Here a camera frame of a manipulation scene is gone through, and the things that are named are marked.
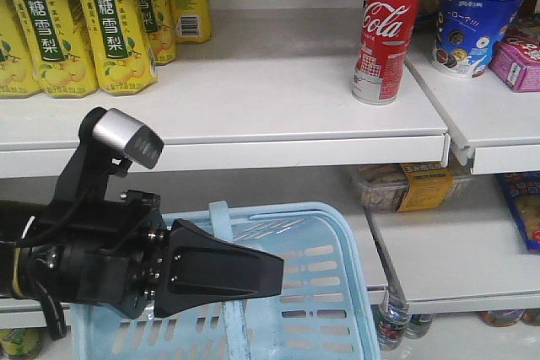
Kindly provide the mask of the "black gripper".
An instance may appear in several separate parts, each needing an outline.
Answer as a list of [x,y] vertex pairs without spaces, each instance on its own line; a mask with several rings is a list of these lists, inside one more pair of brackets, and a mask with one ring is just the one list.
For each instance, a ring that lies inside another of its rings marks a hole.
[[[162,246],[165,223],[161,197],[130,190],[123,201],[93,200],[74,206],[54,201],[67,223],[55,242],[54,299],[62,303],[110,306],[126,318],[146,308],[151,260]],[[177,218],[163,251],[155,289],[154,316],[167,318],[197,306],[277,296],[284,260],[267,252],[217,239]]]

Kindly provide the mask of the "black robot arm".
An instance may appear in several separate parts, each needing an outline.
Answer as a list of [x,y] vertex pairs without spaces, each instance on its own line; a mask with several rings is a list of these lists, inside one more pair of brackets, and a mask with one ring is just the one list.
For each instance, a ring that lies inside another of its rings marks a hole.
[[284,262],[218,239],[183,218],[167,225],[155,194],[122,201],[5,201],[1,294],[38,302],[51,338],[65,336],[64,304],[106,307],[126,319],[282,291]]

